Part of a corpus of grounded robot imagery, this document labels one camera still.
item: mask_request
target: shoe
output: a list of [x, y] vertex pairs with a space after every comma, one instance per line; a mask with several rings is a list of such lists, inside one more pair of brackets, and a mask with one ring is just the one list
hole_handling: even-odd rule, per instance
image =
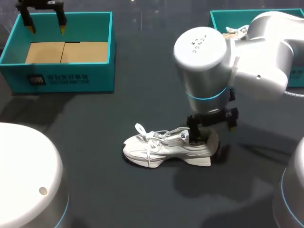
[[207, 138], [207, 142], [198, 140], [193, 144], [189, 142], [188, 127], [149, 133], [138, 123], [135, 128], [139, 134], [124, 142], [123, 154], [144, 167], [157, 168], [169, 158], [180, 158], [191, 165], [210, 166], [210, 157], [219, 146], [219, 137], [214, 130], [200, 131], [199, 138]]

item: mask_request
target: sticker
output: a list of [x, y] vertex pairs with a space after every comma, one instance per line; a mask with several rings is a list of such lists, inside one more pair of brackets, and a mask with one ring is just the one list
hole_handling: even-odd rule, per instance
[[46, 84], [42, 74], [28, 75], [28, 79], [33, 86], [44, 86]]

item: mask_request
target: shoelace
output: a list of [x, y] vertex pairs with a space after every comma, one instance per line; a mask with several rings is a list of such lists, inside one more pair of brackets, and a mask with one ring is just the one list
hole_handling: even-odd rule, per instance
[[244, 36], [246, 36], [248, 28], [249, 28], [249, 25], [244, 25], [244, 26], [240, 27], [239, 29], [226, 27], [226, 31], [227, 31], [227, 33], [235, 34], [235, 37], [234, 37], [235, 40], [241, 40]]
[[147, 148], [147, 159], [148, 159], [148, 167], [150, 167], [150, 149], [159, 146], [160, 143], [162, 144], [169, 144], [167, 140], [168, 136], [172, 133], [176, 133], [182, 130], [188, 130], [187, 127], [180, 127], [172, 131], [157, 131], [157, 132], [149, 132], [147, 133], [143, 126], [139, 123], [135, 125], [136, 130], [138, 131], [139, 135], [148, 141], [148, 148]]

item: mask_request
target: table surface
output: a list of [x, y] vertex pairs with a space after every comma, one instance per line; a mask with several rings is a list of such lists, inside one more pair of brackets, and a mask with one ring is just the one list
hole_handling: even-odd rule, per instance
[[[11, 30], [18, 12], [0, 0]], [[43, 132], [68, 175], [75, 228], [275, 228], [272, 195], [304, 136], [302, 99], [272, 103], [237, 94], [239, 127], [219, 127], [228, 160], [211, 167], [164, 162], [154, 170], [126, 163], [122, 143], [185, 124], [190, 106], [176, 75], [178, 36], [207, 25], [210, 10], [300, 8], [301, 0], [65, 0], [66, 11], [113, 11], [117, 38], [113, 94], [12, 96], [0, 77], [0, 121]]]

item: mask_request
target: teal container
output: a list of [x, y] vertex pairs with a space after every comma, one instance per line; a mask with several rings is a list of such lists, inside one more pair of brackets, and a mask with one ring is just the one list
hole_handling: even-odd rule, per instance
[[[111, 12], [66, 13], [62, 35], [55, 13], [31, 14], [32, 34], [18, 15], [0, 58], [0, 71], [13, 93], [113, 92], [116, 40]], [[32, 42], [108, 42], [106, 62], [25, 63]]]
[[[249, 25], [256, 16], [268, 11], [280, 11], [304, 18], [302, 9], [212, 10], [210, 12], [209, 27], [215, 28], [220, 33], [226, 33], [226, 27], [237, 29], [243, 25]], [[288, 87], [304, 88], [304, 66], [292, 67]]]

